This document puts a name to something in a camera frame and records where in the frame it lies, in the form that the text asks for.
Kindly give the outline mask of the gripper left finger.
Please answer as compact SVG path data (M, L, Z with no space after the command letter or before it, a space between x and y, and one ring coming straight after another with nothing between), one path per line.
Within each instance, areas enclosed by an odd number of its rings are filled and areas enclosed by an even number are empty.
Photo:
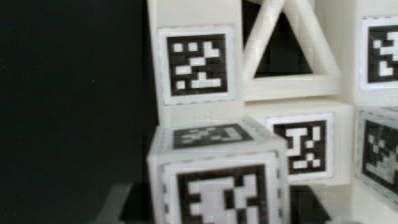
M92 224L126 224L126 205L133 184L112 186Z

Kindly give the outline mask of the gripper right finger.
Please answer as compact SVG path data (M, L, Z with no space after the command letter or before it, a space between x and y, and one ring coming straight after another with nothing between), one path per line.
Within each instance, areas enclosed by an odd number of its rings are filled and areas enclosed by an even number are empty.
M291 224L325 224L332 218L307 185L289 187Z

